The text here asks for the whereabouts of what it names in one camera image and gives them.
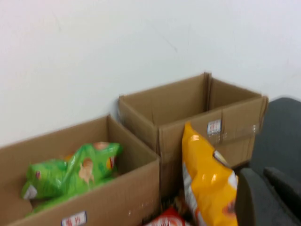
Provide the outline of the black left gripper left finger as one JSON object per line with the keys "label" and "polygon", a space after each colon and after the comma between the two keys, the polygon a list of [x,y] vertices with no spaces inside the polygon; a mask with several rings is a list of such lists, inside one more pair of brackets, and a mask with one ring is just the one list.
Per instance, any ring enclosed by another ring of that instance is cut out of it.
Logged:
{"label": "black left gripper left finger", "polygon": [[250,168],[239,173],[236,216],[239,226],[293,226],[294,216],[267,181]]}

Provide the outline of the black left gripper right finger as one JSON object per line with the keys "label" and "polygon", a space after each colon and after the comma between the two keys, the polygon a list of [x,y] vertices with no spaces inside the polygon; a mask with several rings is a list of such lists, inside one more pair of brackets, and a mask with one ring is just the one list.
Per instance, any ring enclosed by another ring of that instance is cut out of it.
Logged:
{"label": "black left gripper right finger", "polygon": [[274,167],[266,167],[263,174],[288,207],[301,206],[300,182]]}

